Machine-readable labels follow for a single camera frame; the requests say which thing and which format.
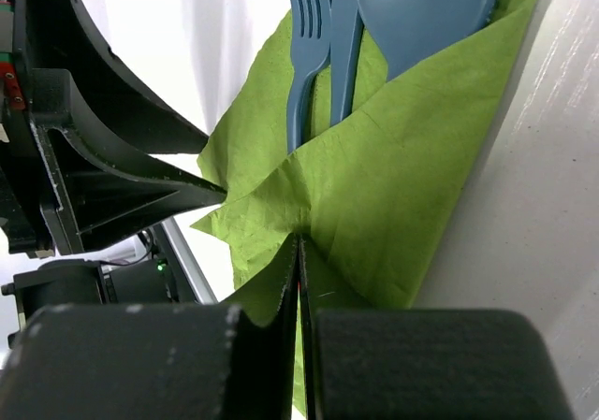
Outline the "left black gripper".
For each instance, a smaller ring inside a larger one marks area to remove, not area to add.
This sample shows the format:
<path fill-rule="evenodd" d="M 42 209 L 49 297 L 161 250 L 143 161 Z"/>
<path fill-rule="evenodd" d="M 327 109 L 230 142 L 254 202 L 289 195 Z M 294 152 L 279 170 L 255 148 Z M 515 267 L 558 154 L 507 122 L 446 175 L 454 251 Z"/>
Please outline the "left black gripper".
<path fill-rule="evenodd" d="M 70 73 L 36 71 L 32 89 L 32 67 Z M 222 203 L 223 188 L 146 154 L 199 153 L 207 141 L 112 51 L 82 0 L 1 0 L 10 253 L 95 252 Z"/>

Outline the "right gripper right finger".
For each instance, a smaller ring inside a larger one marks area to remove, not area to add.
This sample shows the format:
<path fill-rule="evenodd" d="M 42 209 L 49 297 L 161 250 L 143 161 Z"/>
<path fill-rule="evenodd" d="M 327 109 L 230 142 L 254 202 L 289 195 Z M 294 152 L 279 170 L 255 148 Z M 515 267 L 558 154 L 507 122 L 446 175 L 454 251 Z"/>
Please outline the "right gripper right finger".
<path fill-rule="evenodd" d="M 299 239 L 311 419 L 570 419 L 548 348 L 520 313 L 374 307 Z"/>

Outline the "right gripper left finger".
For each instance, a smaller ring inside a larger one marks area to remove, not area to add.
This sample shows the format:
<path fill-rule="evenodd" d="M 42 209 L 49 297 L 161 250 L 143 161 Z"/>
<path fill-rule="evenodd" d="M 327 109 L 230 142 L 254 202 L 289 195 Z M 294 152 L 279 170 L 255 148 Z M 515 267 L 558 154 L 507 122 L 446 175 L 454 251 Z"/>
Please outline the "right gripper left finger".
<path fill-rule="evenodd" d="M 228 299 L 47 305 L 1 374 L 5 419 L 287 419 L 299 240 Z"/>

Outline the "green paper napkin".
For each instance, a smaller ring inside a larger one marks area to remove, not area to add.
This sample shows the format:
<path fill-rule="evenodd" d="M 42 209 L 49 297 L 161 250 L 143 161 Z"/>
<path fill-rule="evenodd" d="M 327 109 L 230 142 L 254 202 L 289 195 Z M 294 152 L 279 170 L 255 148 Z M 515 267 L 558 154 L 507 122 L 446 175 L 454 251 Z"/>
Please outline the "green paper napkin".
<path fill-rule="evenodd" d="M 537 0 L 497 0 L 489 24 L 394 80 L 361 40 L 352 114 L 329 122 L 330 73 L 314 83 L 315 136 L 286 148 L 293 69 L 284 17 L 198 158 L 226 189 L 197 230 L 228 244 L 242 286 L 304 232 L 378 308 L 410 307 L 500 105 Z"/>

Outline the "blue plastic fork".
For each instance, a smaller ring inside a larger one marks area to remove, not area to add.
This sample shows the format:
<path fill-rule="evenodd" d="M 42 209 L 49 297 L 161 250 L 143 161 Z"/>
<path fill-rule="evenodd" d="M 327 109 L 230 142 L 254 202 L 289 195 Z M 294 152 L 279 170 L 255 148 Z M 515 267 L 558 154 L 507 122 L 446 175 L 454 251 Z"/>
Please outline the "blue plastic fork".
<path fill-rule="evenodd" d="M 329 64 L 331 0 L 290 0 L 293 79 L 286 104 L 286 145 L 292 153 L 305 139 L 316 75 Z"/>

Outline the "blue plastic knife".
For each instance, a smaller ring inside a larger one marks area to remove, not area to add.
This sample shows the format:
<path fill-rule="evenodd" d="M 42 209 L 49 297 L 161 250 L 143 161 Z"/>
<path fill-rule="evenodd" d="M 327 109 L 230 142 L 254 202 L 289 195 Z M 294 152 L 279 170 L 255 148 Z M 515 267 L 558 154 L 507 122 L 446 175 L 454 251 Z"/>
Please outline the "blue plastic knife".
<path fill-rule="evenodd" d="M 330 125 L 345 119 L 352 109 L 363 22 L 357 0 L 331 1 Z"/>

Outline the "blue plastic spoon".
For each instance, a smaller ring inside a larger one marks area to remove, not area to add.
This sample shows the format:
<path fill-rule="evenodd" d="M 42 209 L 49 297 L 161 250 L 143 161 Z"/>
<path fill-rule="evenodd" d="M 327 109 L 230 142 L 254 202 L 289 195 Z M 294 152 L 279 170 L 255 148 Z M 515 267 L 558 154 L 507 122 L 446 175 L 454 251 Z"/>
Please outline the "blue plastic spoon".
<path fill-rule="evenodd" d="M 387 80 L 484 27 L 496 0 L 357 0 Z"/>

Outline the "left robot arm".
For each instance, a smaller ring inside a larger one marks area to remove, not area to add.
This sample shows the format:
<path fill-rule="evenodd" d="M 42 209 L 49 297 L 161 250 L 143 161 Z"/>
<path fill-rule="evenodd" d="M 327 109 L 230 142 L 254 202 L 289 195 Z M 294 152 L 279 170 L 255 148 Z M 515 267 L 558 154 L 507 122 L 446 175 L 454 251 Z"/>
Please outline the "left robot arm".
<path fill-rule="evenodd" d="M 1 0 L 1 228 L 41 260 L 2 287 L 19 323 L 48 305 L 189 300 L 164 223 L 226 193 L 163 156 L 207 141 L 81 0 Z"/>

